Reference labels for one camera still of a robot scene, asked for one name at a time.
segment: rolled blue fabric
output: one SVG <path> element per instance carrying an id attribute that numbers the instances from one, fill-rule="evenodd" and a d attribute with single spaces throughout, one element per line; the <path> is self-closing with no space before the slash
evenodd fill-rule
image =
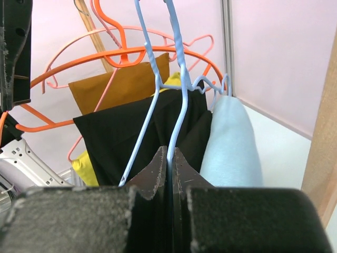
<path id="1" fill-rule="evenodd" d="M 221 96 L 214 106 L 200 175 L 216 187 L 262 187 L 254 130 L 239 99 Z"/>

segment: brown cloth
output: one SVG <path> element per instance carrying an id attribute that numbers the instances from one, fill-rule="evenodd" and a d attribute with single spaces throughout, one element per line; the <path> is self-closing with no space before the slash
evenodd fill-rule
<path id="1" fill-rule="evenodd" d="M 163 83 L 169 78 L 169 54 L 156 58 Z M 72 82 L 69 88 L 83 115 L 96 108 L 112 72 Z M 154 74 L 149 62 L 117 70 L 98 111 L 148 98 L 154 93 Z"/>

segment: light blue hanger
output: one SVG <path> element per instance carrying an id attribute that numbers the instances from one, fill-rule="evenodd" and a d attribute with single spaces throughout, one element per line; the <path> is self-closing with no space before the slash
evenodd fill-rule
<path id="1" fill-rule="evenodd" d="M 167 149 L 167 167 L 168 167 L 168 175 L 167 175 L 167 179 L 168 179 L 168 186 L 172 185 L 172 161 L 173 161 L 173 155 L 174 155 L 174 148 L 176 145 L 176 141 L 177 141 L 177 137 L 180 131 L 180 128 L 182 126 L 183 120 L 185 118 L 186 112 L 187 112 L 187 105 L 188 105 L 188 94 L 187 94 L 187 89 L 189 89 L 190 91 L 194 91 L 194 90 L 199 90 L 201 94 L 205 93 L 207 87 L 204 87 L 204 89 L 201 89 L 201 87 L 197 86 L 200 80 L 203 80 L 206 84 L 208 84 L 211 88 L 214 89 L 214 100 L 213 103 L 211 105 L 211 107 L 213 107 L 215 101 L 216 101 L 216 92 L 218 91 L 220 94 L 224 93 L 224 87 L 225 87 L 225 80 L 227 80 L 227 87 L 229 87 L 230 84 L 230 80 L 228 75 L 226 74 L 225 77 L 223 78 L 222 82 L 221 82 L 221 87 L 216 87 L 215 85 L 212 84 L 212 82 L 207 79 L 205 76 L 201 75 L 199 77 L 196 78 L 196 80 L 193 82 L 191 82 L 191 78 L 190 78 L 190 74 L 187 70 L 186 67 L 186 61 L 185 61 L 185 54 L 184 54 L 184 47 L 183 47 L 183 40 L 182 40 L 182 36 L 181 36 L 181 32 L 180 32 L 180 27 L 179 27 L 179 22 L 178 22 L 178 18 L 175 12 L 175 8 L 174 8 L 174 4 L 172 2 L 172 0 L 164 0 L 164 2 L 167 5 L 167 9 L 170 13 L 170 21 L 171 21 L 171 26 L 173 29 L 173 33 L 174 33 L 174 42 L 175 42 L 175 48 L 176 48 L 176 52 L 177 52 L 177 61 L 178 64 L 180 66 L 181 69 L 181 86 L 172 86 L 172 85 L 166 85 L 163 84 L 163 81 L 161 79 L 160 73 L 159 73 L 159 69 L 157 67 L 156 61 L 155 61 L 155 56 L 152 50 L 152 46 L 151 46 L 151 41 L 150 38 L 148 36 L 148 32 L 146 30 L 146 25 L 144 22 L 144 18 L 143 18 L 143 14 L 141 11 L 141 7 L 140 7 L 140 3 L 139 0 L 134 0 L 135 2 L 135 6 L 136 6 L 136 10 L 137 10 L 137 14 L 141 23 L 141 27 L 143 29 L 143 34 L 145 37 L 145 49 L 146 52 L 148 54 L 149 57 L 149 61 L 150 61 L 150 65 L 151 68 L 153 70 L 153 73 L 155 75 L 155 93 L 153 96 L 153 100 L 152 103 L 150 105 L 150 108 L 147 112 L 145 121 L 143 123 L 140 135 L 138 136 L 138 139 L 136 141 L 135 147 L 132 151 L 131 157 L 128 161 L 128 164 L 126 166 L 126 169 L 123 173 L 122 179 L 120 181 L 120 184 L 118 186 L 123 186 L 126 182 L 126 179 L 130 173 L 131 167 L 133 165 L 133 162 L 136 158 L 136 155 L 138 153 L 138 150 L 140 148 L 140 145 L 142 143 L 142 140 L 144 138 L 145 135 L 145 131 L 146 128 L 150 122 L 151 119 L 151 115 L 154 111 L 155 105 L 157 103 L 158 97 L 159 97 L 159 91 L 160 88 L 167 88 L 167 89 L 180 89 L 182 90 L 182 109 L 180 111 L 180 114 L 178 116 L 176 125 L 173 129 L 172 135 L 171 135 L 171 139 L 170 139 L 170 143 L 168 145 L 168 149 Z"/>

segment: black cloth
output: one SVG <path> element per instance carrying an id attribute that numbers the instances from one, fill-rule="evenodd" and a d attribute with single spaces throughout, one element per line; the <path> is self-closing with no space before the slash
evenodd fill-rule
<path id="1" fill-rule="evenodd" d="M 212 113 L 207 110 L 205 94 L 188 91 L 188 95 L 189 104 L 176 146 L 199 172 L 210 136 Z M 152 99 L 74 118 L 100 185 L 118 185 Z M 181 106 L 181 91 L 167 90 L 160 93 L 128 181 L 150 163 L 160 146 L 168 146 Z"/>

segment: wooden post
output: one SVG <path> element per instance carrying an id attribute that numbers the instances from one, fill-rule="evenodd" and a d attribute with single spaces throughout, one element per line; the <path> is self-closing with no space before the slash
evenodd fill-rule
<path id="1" fill-rule="evenodd" d="M 337 32 L 326 73 L 302 190 L 316 206 L 322 223 L 326 227 L 337 204 Z"/>
<path id="2" fill-rule="evenodd" d="M 89 14 L 89 10 L 88 10 L 88 8 L 87 8 L 84 0 L 75 0 L 75 1 L 76 1 L 77 7 L 82 12 Z M 87 16 L 87 15 L 81 13 L 80 11 L 78 13 L 81 16 L 81 18 L 83 20 L 83 23 L 84 23 L 87 31 L 90 32 L 90 31 L 94 30 L 95 28 L 94 28 L 94 25 L 93 25 L 93 21 L 92 21 L 92 19 L 90 17 L 90 14 L 89 14 L 89 16 Z M 90 38 L 91 38 L 92 42 L 94 43 L 94 46 L 95 46 L 97 52 L 103 52 L 103 51 L 105 51 L 105 47 L 104 47 L 103 42 L 101 40 L 101 37 L 99 36 L 98 33 L 90 35 Z M 101 61 L 103 63 L 103 66 L 104 66 L 106 72 L 113 71 L 113 67 L 106 60 L 101 59 Z"/>

